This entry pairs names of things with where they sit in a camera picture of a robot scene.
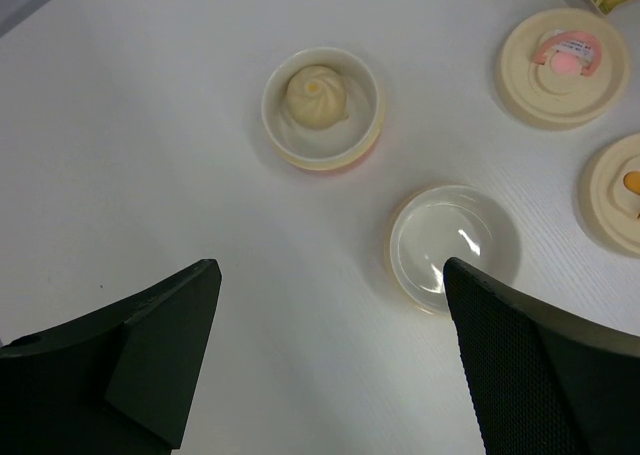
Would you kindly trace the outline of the white steamed bun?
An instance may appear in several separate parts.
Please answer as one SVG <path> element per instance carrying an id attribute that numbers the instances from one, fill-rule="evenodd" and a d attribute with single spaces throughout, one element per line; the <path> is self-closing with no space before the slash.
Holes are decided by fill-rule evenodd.
<path id="1" fill-rule="evenodd" d="M 347 88 L 335 70 L 321 65 L 307 66 L 291 77 L 285 102 L 299 125 L 324 130 L 347 117 Z"/>

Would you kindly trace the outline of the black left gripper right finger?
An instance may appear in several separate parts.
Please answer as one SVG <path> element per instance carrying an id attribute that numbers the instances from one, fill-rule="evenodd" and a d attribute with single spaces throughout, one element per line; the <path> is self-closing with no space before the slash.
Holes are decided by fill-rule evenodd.
<path id="1" fill-rule="evenodd" d="M 444 265 L 449 312 L 488 454 L 636 454 L 639 339 Z"/>

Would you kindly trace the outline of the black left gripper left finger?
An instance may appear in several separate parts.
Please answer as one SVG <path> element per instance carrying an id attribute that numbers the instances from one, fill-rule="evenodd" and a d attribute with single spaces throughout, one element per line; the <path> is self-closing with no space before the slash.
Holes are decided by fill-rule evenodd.
<path id="1" fill-rule="evenodd" d="M 214 259 L 1 348 L 4 454 L 180 449 L 221 287 Z"/>

